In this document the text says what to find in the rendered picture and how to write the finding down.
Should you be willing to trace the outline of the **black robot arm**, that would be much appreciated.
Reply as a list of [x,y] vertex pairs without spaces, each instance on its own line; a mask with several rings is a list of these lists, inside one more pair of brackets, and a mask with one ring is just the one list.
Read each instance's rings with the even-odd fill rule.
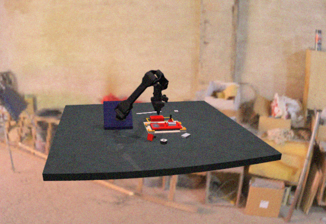
[[[157,77],[154,74],[156,74]],[[159,69],[147,71],[142,78],[142,83],[134,90],[129,98],[118,103],[115,107],[116,121],[125,121],[133,107],[132,104],[148,87],[154,86],[153,91],[160,93],[162,90],[168,88],[168,82],[169,81],[164,77],[164,74]]]

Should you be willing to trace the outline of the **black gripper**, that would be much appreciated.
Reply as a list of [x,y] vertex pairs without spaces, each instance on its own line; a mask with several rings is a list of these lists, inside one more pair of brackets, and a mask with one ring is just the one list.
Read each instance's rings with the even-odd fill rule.
[[153,97],[151,97],[151,102],[152,102],[153,108],[157,112],[158,115],[160,113],[161,108],[164,107],[164,105],[165,105],[162,102],[162,99],[160,99],[161,95],[162,95],[161,92],[160,93],[153,92]]

